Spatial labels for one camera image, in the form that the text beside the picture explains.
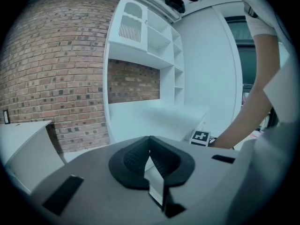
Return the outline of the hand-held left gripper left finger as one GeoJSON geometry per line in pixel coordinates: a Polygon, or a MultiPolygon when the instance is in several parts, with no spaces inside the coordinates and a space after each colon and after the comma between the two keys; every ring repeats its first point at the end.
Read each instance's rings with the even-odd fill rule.
{"type": "Polygon", "coordinates": [[[164,214],[146,190],[123,187],[109,171],[111,156],[138,140],[79,155],[40,182],[31,193],[32,200],[42,205],[61,183],[74,175],[84,181],[62,212],[62,219],[79,225],[153,225],[163,221],[164,214]]]}

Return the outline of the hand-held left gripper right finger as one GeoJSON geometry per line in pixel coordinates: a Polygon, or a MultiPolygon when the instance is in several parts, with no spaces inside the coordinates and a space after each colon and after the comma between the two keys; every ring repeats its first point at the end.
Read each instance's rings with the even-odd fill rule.
{"type": "Polygon", "coordinates": [[[230,173],[240,151],[149,137],[151,158],[164,179],[161,212],[150,225],[229,225],[237,186],[230,173]]]}

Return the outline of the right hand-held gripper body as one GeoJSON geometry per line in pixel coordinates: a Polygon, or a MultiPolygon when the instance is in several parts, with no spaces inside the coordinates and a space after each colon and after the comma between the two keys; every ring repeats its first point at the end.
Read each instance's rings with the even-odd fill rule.
{"type": "Polygon", "coordinates": [[[210,132],[196,130],[191,136],[189,143],[198,146],[208,147],[210,142],[210,132]]]}

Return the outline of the person's right forearm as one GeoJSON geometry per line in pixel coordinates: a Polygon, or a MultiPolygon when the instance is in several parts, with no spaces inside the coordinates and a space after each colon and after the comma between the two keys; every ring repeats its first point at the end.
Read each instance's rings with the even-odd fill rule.
{"type": "Polygon", "coordinates": [[[210,147],[231,149],[255,131],[272,109],[263,89],[280,70],[278,38],[261,34],[253,37],[256,50],[256,76],[253,87],[232,124],[210,147]]]}

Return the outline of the white desk with hutch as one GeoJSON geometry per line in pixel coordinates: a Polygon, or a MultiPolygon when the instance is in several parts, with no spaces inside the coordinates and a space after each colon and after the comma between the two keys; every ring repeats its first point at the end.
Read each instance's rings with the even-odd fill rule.
{"type": "Polygon", "coordinates": [[[155,135],[183,141],[203,122],[207,108],[184,104],[185,71],[180,34],[167,21],[135,0],[120,0],[111,19],[104,51],[103,98],[112,143],[155,135]],[[128,2],[142,9],[141,42],[120,37],[128,2]],[[111,104],[108,101],[108,62],[119,60],[160,73],[160,98],[111,104]]]}

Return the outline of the white low side desk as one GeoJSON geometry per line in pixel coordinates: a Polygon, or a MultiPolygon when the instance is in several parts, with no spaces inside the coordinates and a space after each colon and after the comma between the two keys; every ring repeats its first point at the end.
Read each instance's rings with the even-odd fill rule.
{"type": "Polygon", "coordinates": [[[27,194],[64,166],[46,130],[50,123],[0,124],[0,164],[12,183],[27,194]]]}

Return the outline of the black framed glass door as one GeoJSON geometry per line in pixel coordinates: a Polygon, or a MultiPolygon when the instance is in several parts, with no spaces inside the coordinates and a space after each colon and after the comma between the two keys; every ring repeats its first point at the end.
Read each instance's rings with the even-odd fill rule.
{"type": "Polygon", "coordinates": [[[243,93],[249,93],[256,76],[256,50],[245,16],[225,18],[236,42],[242,69],[243,93]]]}

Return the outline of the person's white shirt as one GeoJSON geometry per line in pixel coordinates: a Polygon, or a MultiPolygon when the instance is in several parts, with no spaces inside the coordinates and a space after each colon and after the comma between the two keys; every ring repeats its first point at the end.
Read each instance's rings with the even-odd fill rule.
{"type": "Polygon", "coordinates": [[[263,89],[280,122],[300,121],[300,68],[296,49],[282,20],[267,0],[242,0],[252,38],[278,38],[280,70],[263,89]]]}

